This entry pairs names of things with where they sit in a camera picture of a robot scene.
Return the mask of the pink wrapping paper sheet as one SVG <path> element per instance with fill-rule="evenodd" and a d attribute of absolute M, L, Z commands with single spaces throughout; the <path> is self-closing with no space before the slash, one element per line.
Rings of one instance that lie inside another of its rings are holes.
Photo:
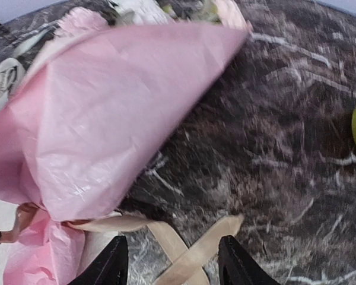
<path fill-rule="evenodd" d="M 0 111 L 0 200 L 56 223 L 113 216 L 249 34 L 186 21 L 109 27 L 73 10 Z"/>

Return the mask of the cream printed ribbon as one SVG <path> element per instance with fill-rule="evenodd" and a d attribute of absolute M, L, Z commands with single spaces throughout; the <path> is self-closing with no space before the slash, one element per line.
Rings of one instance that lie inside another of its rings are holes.
<path fill-rule="evenodd" d="M 55 30 L 56 25 L 54 24 L 36 33 L 15 48 L 12 55 L 0 63 L 0 111 L 27 73 L 28 67 L 24 66 L 22 57 L 42 41 L 42 38 Z"/>

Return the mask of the tan satin ribbon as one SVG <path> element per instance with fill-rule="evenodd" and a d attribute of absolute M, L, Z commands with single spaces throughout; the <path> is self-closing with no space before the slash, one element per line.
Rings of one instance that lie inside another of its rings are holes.
<path fill-rule="evenodd" d="M 203 265 L 218 253 L 223 236 L 235 236 L 243 215 L 224 216 L 191 247 L 166 222 L 137 216 L 56 223 L 31 203 L 16 210 L 14 247 L 4 270 L 4 284 L 67 284 L 78 274 L 84 232 L 135 232 L 147 228 L 171 262 L 155 284 L 208 284 Z"/>

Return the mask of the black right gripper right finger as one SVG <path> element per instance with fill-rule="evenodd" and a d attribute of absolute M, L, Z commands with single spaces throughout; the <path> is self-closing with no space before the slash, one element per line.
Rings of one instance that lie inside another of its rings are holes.
<path fill-rule="evenodd" d="M 223 236 L 218 249 L 221 285 L 279 285 L 233 236 Z"/>

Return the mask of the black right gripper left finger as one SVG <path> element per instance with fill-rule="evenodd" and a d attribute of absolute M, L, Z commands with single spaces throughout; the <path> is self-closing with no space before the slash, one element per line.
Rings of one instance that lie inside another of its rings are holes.
<path fill-rule="evenodd" d="M 68 285 L 127 285 L 128 243 L 114 237 L 94 261 Z"/>

